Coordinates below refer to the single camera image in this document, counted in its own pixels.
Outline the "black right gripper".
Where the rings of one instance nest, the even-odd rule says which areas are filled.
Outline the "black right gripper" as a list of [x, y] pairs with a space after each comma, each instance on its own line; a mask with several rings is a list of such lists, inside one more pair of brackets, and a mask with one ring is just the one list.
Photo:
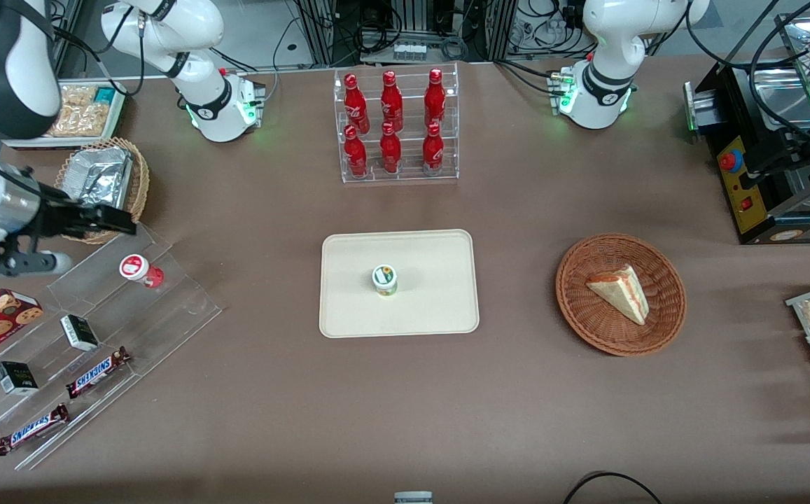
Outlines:
[[38, 210], [29, 223], [32, 238], [53, 238], [66, 235], [85, 238], [90, 233], [118, 233], [135, 235], [137, 224], [131, 213], [106, 204], [82, 204], [65, 192], [49, 185], [40, 185]]

